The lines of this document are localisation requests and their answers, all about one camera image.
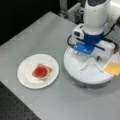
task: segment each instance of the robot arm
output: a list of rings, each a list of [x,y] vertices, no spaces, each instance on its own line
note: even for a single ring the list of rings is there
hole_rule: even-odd
[[[109,21],[120,26],[119,0],[87,0],[84,24],[78,25],[72,33],[74,49],[86,55],[95,54],[109,59],[115,45],[102,40],[105,23]]]

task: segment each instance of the toast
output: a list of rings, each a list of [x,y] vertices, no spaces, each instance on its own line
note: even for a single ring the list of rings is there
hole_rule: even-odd
[[[49,77],[51,71],[52,68],[43,64],[39,64],[37,68],[33,71],[32,75],[40,80],[45,81]]]

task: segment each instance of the floor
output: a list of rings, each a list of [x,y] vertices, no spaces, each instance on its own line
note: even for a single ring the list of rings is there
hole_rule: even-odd
[[[40,120],[0,82],[0,120]]]

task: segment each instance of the red spread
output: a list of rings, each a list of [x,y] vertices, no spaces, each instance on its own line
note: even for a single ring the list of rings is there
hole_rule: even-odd
[[[47,75],[47,69],[44,66],[37,67],[34,74],[36,77],[45,77]]]

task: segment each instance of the gray table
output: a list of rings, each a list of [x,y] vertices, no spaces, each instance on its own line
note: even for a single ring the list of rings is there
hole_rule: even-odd
[[[66,39],[76,25],[49,12],[0,47],[0,80],[42,120],[120,120],[120,80],[98,90],[77,87],[66,72]],[[33,54],[49,54],[60,66],[57,80],[32,90],[17,79],[19,64]]]

